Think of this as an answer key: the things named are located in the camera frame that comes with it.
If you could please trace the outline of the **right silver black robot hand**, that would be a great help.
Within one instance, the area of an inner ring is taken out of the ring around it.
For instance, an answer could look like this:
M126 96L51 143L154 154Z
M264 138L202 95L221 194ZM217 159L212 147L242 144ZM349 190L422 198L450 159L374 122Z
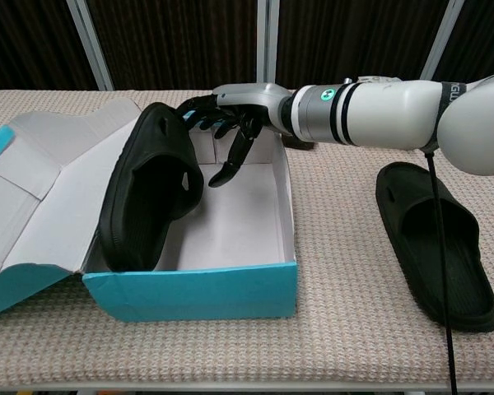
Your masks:
M210 179L209 187L221 187L235 177L262 128L295 136L291 126L293 98L289 90L274 83L225 84L209 95L195 96L178 106L176 112L184 118L188 129L218 126L216 139L238 129L227 160Z

